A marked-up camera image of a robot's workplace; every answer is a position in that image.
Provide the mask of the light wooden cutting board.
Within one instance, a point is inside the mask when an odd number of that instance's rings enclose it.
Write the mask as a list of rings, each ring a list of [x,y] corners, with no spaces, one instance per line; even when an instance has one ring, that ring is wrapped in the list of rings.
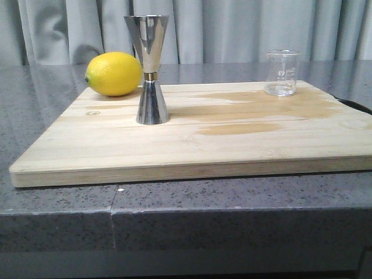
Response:
[[[15,187],[371,169],[371,116],[298,81],[163,85],[170,119],[136,122],[140,90],[87,88],[11,165]]]

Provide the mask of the small glass beaker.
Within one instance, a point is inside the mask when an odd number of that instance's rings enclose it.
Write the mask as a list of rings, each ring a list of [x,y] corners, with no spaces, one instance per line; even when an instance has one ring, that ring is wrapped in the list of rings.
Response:
[[[268,51],[269,71],[264,85],[267,94],[285,97],[296,92],[300,55],[300,51],[291,49]]]

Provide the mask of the yellow lemon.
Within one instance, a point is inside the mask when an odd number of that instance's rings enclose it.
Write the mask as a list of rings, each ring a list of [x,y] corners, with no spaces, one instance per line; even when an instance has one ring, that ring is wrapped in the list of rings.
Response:
[[[108,52],[88,64],[85,81],[101,95],[122,96],[134,91],[142,79],[140,62],[125,52]]]

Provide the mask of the steel hourglass jigger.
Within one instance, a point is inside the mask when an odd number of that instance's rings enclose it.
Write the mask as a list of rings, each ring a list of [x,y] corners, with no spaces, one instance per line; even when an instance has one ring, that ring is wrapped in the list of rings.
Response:
[[[160,56],[169,17],[165,15],[126,16],[124,18],[144,73],[137,122],[163,124],[169,114],[158,80]]]

